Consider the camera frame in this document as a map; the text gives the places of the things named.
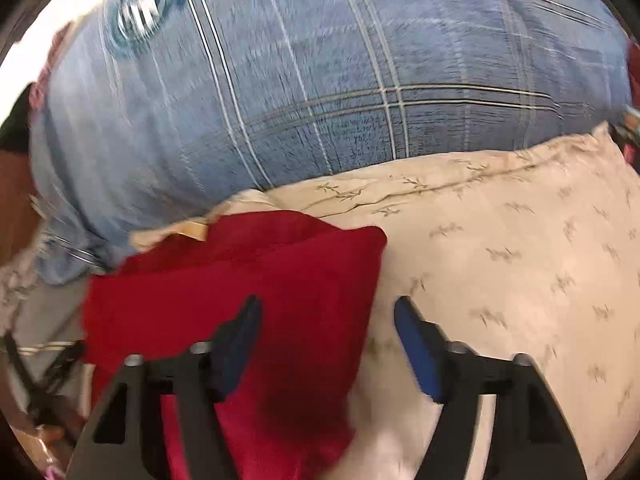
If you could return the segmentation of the grey bed sheet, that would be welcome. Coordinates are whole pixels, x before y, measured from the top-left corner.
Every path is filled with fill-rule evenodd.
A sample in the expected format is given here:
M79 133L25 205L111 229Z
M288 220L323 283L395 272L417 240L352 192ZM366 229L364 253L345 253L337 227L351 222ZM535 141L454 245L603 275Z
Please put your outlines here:
M1 333L6 328L11 331L18 353L35 380L42 378L62 350L84 339L81 304L88 284L88 276L82 276L65 285L52 286L37 274L17 270L9 270L1 279ZM28 394L12 366L7 362L2 365L1 409L8 418L17 417L26 412ZM84 366L76 364L58 392L81 413L85 376Z

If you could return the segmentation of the beige leaf-print pillow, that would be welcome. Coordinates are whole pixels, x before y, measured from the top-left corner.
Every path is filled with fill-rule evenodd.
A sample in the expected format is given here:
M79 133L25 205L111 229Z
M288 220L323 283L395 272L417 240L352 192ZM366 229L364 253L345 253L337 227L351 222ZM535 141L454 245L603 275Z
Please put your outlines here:
M531 356L591 479L639 431L639 178L607 126L517 152L395 160L268 192L207 215L295 210L387 237L349 415L356 436L331 479L410 479L438 407L419 392L393 326L422 316L484 356Z

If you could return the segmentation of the blue plaid blanket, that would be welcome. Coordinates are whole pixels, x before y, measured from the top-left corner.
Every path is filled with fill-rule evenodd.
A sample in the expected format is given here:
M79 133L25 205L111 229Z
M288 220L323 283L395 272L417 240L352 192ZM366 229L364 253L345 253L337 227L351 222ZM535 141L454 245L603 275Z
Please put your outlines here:
M40 276L247 188L612 122L629 40L602 0L105 0L32 116Z

